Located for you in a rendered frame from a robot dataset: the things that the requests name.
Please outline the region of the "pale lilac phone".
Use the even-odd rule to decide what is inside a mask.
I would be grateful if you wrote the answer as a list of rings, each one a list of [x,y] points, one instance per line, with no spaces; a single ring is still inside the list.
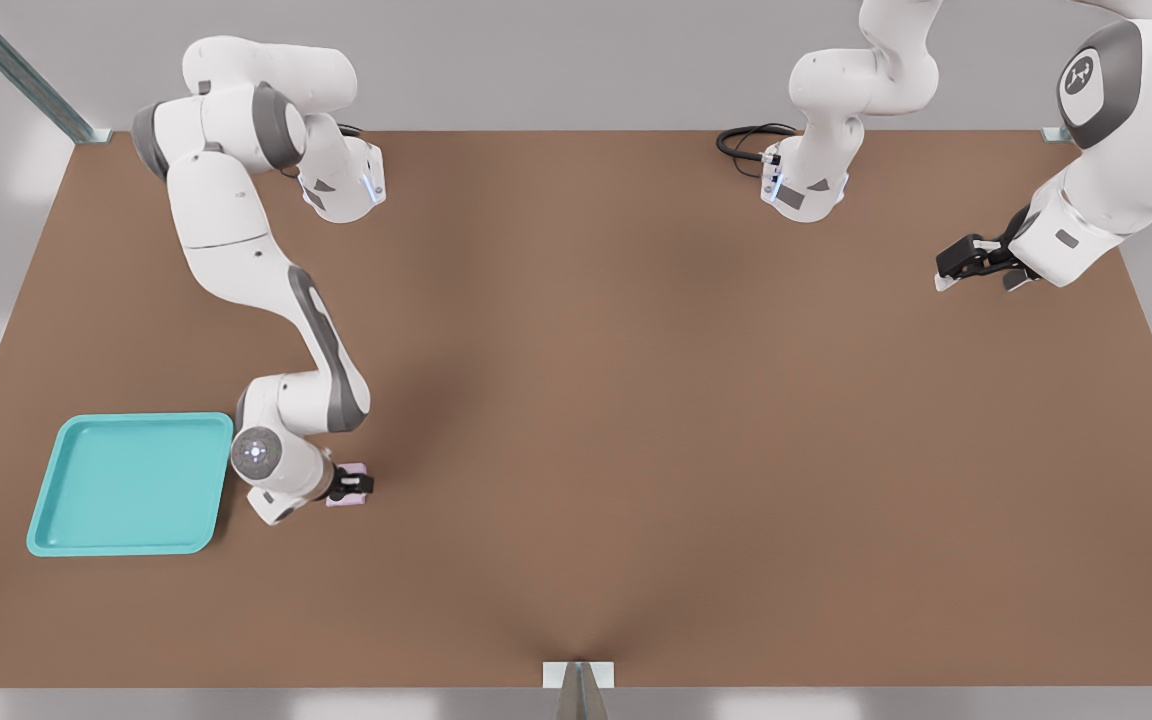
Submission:
[[[343,465],[335,465],[334,470],[333,470],[333,473],[332,473],[332,480],[333,480],[333,477],[334,477],[335,469],[366,469],[367,470],[367,467],[364,464],[364,462],[347,462],[347,464],[343,464]],[[366,503],[366,501],[365,502],[328,502],[328,501],[326,501],[326,492],[325,492],[325,495],[324,495],[324,503],[326,506],[328,506],[328,507],[348,507],[348,506],[361,506],[361,505]]]

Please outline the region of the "pale blue-green tray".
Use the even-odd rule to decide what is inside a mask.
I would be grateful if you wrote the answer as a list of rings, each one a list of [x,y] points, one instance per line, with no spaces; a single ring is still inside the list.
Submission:
[[[82,414],[58,430],[29,529],[36,558],[187,555],[214,537],[227,414]]]

